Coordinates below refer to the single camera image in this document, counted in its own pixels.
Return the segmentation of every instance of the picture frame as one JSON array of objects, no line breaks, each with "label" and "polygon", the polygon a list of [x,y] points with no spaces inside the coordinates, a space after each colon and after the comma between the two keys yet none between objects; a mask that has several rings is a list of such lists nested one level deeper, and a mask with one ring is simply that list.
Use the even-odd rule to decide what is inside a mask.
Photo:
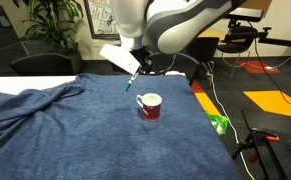
[{"label": "picture frame", "polygon": [[119,40],[109,0],[84,0],[84,6],[93,39]]}]

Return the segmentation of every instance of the office chair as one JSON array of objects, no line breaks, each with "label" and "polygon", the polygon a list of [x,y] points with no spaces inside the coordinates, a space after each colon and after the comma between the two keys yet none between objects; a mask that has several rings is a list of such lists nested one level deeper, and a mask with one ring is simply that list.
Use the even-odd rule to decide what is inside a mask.
[{"label": "office chair", "polygon": [[29,55],[12,61],[9,65],[20,76],[74,75],[71,59],[57,53]]},{"label": "office chair", "polygon": [[174,54],[154,54],[149,56],[149,60],[151,61],[151,69],[154,72],[167,69],[171,66],[169,71],[185,73],[190,85],[194,81],[195,73],[199,65],[195,58],[184,53],[176,53],[175,56]]},{"label": "office chair", "polygon": [[[249,32],[257,32],[257,29],[249,27],[249,26],[239,26],[239,27],[233,28],[231,31],[231,34],[249,33]],[[241,53],[248,52],[247,58],[249,57],[250,51],[248,51],[248,49],[252,45],[253,41],[254,41],[253,36],[246,36],[246,38],[243,38],[240,40],[232,40],[232,41],[227,41],[225,37],[225,40],[223,41],[225,44],[220,44],[217,46],[217,49],[222,52],[221,59],[223,58],[224,53],[238,54],[238,57],[236,59],[236,62],[234,64],[230,77],[233,76],[233,73],[236,68],[236,64],[240,58]]]},{"label": "office chair", "polygon": [[206,69],[210,85],[214,70],[213,58],[218,43],[218,37],[199,37],[186,47],[186,53],[198,60]]}]

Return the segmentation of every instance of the black cable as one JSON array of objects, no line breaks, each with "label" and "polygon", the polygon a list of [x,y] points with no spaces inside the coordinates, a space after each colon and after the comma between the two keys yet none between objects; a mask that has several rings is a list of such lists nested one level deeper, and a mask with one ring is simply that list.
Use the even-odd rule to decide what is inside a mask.
[{"label": "black cable", "polygon": [[157,71],[155,69],[151,69],[151,71],[154,72],[154,74],[149,74],[149,75],[162,75],[162,74],[165,74],[166,72],[168,72],[173,67],[175,61],[176,61],[176,54],[173,55],[173,61],[172,61],[170,66],[168,66],[166,69],[162,69],[160,71]]},{"label": "black cable", "polygon": [[[252,25],[249,21],[247,21],[247,22],[248,22],[248,24],[251,26],[251,28],[254,28],[253,25]],[[261,64],[263,70],[265,71],[265,74],[269,77],[269,79],[273,82],[273,84],[276,86],[276,88],[277,88],[277,89],[279,90],[279,92],[281,93],[281,96],[283,97],[283,99],[285,100],[285,102],[287,102],[288,104],[291,105],[291,102],[287,101],[287,99],[285,98],[285,96],[284,96],[284,94],[283,94],[281,88],[277,85],[277,83],[273,80],[273,78],[272,78],[272,77],[267,73],[267,71],[265,70],[265,67],[264,67],[264,65],[263,65],[263,63],[262,63],[262,61],[261,61],[261,58],[259,57],[258,50],[257,50],[256,32],[253,31],[253,33],[254,33],[254,41],[255,41],[255,52],[256,52],[256,55],[257,55],[258,61],[260,62],[260,64]]]}]

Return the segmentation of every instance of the orange mat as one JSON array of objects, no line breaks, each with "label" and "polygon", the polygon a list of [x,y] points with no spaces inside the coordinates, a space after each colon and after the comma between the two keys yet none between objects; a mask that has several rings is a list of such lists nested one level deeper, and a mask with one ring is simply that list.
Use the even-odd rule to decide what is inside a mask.
[{"label": "orange mat", "polygon": [[192,90],[195,93],[198,102],[201,104],[202,108],[205,111],[212,115],[221,115],[214,103],[209,99],[203,88],[198,84],[196,80],[193,81]]},{"label": "orange mat", "polygon": [[276,73],[281,73],[279,70],[264,70],[261,63],[259,61],[247,61],[247,64],[245,66],[245,61],[238,61],[237,66],[242,66],[245,68],[248,72],[253,73],[253,74],[265,74],[265,71],[268,74],[276,74]]},{"label": "orange mat", "polygon": [[244,94],[266,112],[291,116],[291,97],[285,93],[287,102],[280,91],[244,91]]}]

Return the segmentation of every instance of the mug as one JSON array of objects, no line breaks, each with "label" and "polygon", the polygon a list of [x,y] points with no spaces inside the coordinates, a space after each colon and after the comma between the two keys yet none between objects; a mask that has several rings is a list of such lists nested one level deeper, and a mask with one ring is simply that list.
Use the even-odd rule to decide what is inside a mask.
[{"label": "mug", "polygon": [[137,95],[136,102],[143,109],[143,118],[156,120],[160,116],[162,98],[158,94],[148,93],[143,96]]}]

